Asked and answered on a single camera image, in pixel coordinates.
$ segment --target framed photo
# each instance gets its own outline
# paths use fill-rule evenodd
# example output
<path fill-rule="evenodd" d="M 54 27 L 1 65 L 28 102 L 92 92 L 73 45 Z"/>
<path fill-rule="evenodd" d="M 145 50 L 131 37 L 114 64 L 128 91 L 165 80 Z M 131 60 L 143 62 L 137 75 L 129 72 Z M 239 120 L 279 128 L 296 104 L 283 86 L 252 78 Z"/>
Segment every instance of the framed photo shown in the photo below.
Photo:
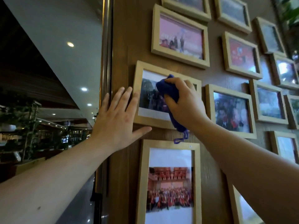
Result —
<path fill-rule="evenodd" d="M 247 4 L 241 0 L 215 0 L 218 20 L 247 34 L 252 32 Z"/>
<path fill-rule="evenodd" d="M 208 117 L 240 137 L 256 139 L 251 96 L 212 84 L 205 88 Z"/>
<path fill-rule="evenodd" d="M 162 6 L 199 20 L 211 20 L 208 0 L 162 0 Z"/>
<path fill-rule="evenodd" d="M 290 127 L 294 130 L 299 129 L 299 96 L 284 95 L 286 102 L 286 110 L 288 112 L 288 118 Z"/>
<path fill-rule="evenodd" d="M 251 79 L 250 94 L 255 120 L 289 124 L 282 89 Z"/>
<path fill-rule="evenodd" d="M 299 89 L 298 73 L 293 60 L 273 54 L 271 62 L 277 86 L 288 89 Z"/>
<path fill-rule="evenodd" d="M 257 45 L 228 32 L 222 34 L 225 69 L 253 79 L 262 79 Z"/>
<path fill-rule="evenodd" d="M 272 150 L 283 158 L 299 164 L 299 146 L 296 134 L 270 131 Z"/>
<path fill-rule="evenodd" d="M 201 224 L 199 144 L 143 140 L 137 224 Z"/>
<path fill-rule="evenodd" d="M 155 4 L 152 53 L 205 69 L 210 66 L 207 27 Z"/>
<path fill-rule="evenodd" d="M 134 77 L 133 92 L 140 91 L 140 100 L 135 114 L 134 123 L 175 129 L 171 123 L 168 107 L 164 98 L 159 95 L 156 83 L 167 78 L 169 74 L 189 80 L 193 83 L 197 93 L 201 97 L 202 82 L 167 69 L 137 61 Z"/>
<path fill-rule="evenodd" d="M 277 26 L 260 17 L 256 17 L 255 21 L 264 53 L 274 53 L 286 57 L 286 51 L 279 36 Z"/>
<path fill-rule="evenodd" d="M 264 224 L 233 184 L 229 180 L 227 182 L 234 224 Z"/>

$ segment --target hand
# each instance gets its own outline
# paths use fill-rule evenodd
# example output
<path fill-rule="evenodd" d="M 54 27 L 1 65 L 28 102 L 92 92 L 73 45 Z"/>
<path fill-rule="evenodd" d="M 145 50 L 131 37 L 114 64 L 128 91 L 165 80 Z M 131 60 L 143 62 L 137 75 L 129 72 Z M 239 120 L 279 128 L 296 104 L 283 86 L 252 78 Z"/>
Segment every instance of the hand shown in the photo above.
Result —
<path fill-rule="evenodd" d="M 181 78 L 169 78 L 165 81 L 175 84 L 179 92 L 180 98 L 177 103 L 165 94 L 165 102 L 175 120 L 190 131 L 196 129 L 198 124 L 210 120 L 205 112 L 201 97 L 198 96 L 190 81 L 183 81 Z"/>
<path fill-rule="evenodd" d="M 109 109 L 109 94 L 106 94 L 90 138 L 95 143 L 103 144 L 112 153 L 129 146 L 152 130 L 151 127 L 143 127 L 133 132 L 133 120 L 140 94 L 135 92 L 128 105 L 132 87 L 123 94 L 124 90 L 123 87 L 118 90 Z"/>

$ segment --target brown wood panel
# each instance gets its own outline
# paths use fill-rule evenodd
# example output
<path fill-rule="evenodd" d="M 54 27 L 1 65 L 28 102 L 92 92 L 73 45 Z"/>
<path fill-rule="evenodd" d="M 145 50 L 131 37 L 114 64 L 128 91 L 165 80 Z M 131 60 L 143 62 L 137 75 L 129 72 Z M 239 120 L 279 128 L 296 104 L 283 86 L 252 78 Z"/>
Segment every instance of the brown wood panel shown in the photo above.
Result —
<path fill-rule="evenodd" d="M 277 23 L 271 0 L 242 0 L 247 2 L 251 21 L 260 16 Z M 229 89 L 249 93 L 248 78 L 225 71 L 221 34 L 228 31 L 236 36 L 259 45 L 261 67 L 264 78 L 262 82 L 273 84 L 270 58 L 261 50 L 256 25 L 249 35 L 237 31 L 216 20 L 214 0 L 209 0 L 212 20 L 208 25 L 211 67 L 202 70 L 178 61 L 174 61 L 151 53 L 152 10 L 155 3 L 161 0 L 114 0 L 113 25 L 113 59 L 112 59 L 112 94 L 119 87 L 132 86 L 137 60 L 154 64 L 202 81 L 202 86 L 215 84 Z M 298 94 L 295 91 L 284 91 L 285 94 Z M 271 150 L 267 131 L 289 130 L 285 125 L 256 122 L 257 139 L 253 143 Z M 173 140 L 180 134 L 174 130 L 153 128 L 145 139 Z M 198 142 L 191 135 L 189 142 Z M 137 185 L 140 162 L 141 142 L 136 141 L 129 147 L 114 153 L 110 157 L 109 175 L 109 223 L 135 223 Z M 201 177 L 202 177 L 202 220 L 204 224 L 233 223 L 230 199 L 225 174 L 201 145 Z"/>

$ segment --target recessed light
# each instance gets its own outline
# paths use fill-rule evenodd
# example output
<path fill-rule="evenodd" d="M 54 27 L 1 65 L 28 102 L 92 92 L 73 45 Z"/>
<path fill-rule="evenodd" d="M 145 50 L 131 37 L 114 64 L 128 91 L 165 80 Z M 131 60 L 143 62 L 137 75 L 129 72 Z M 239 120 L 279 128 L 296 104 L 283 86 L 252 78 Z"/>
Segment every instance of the recessed light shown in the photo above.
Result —
<path fill-rule="evenodd" d="M 68 42 L 67 44 L 68 44 L 68 46 L 70 46 L 70 47 L 74 47 L 74 44 L 71 43 L 71 42 Z"/>

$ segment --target forearm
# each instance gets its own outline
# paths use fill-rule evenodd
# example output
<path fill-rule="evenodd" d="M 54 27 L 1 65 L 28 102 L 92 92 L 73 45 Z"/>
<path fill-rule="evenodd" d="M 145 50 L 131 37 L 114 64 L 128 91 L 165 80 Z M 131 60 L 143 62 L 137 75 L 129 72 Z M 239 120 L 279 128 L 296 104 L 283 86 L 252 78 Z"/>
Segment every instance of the forearm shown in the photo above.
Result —
<path fill-rule="evenodd" d="M 0 184 L 1 223 L 55 223 L 109 155 L 90 138 Z"/>
<path fill-rule="evenodd" d="M 298 165 L 211 121 L 196 125 L 193 133 L 265 223 L 299 223 Z"/>

